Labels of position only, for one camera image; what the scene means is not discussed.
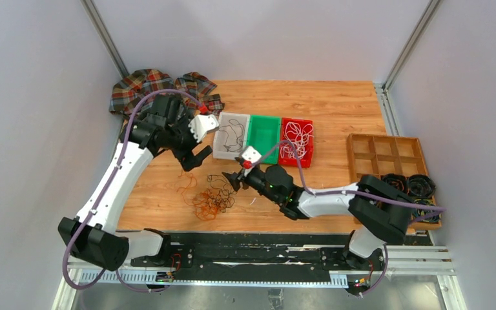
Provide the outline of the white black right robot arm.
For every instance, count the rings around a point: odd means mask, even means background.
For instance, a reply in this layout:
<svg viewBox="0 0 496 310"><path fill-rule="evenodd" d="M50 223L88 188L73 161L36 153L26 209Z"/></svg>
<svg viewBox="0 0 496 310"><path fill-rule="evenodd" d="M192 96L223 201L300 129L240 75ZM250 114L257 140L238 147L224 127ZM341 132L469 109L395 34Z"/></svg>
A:
<svg viewBox="0 0 496 310"><path fill-rule="evenodd" d="M345 264L360 269L374 250L405 239L413 200L404 192L371 175L358 182L330 189L305 189L279 165L265 170L242 168L223 172L233 191L251 188L275 203L281 213L292 220L320 216L352 215L361 227L352 233L343 252Z"/></svg>

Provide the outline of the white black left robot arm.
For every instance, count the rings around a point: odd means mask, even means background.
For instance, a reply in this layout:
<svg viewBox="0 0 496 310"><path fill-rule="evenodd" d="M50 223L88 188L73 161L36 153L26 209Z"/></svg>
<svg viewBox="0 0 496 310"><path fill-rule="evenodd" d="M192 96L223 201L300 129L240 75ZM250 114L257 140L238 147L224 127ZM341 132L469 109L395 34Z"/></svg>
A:
<svg viewBox="0 0 496 310"><path fill-rule="evenodd" d="M212 149L193 150L219 128L216 115L202 103L197 110L183 102L183 92L157 91L149 108L141 100L124 126L112 161L95 191L73 218L64 217L58 233L73 256L105 271L118 270L125 261L147 256L157 267L172 258L169 237L155 229L118 232L123 208L142 172L169 151L185 172L199 167Z"/></svg>

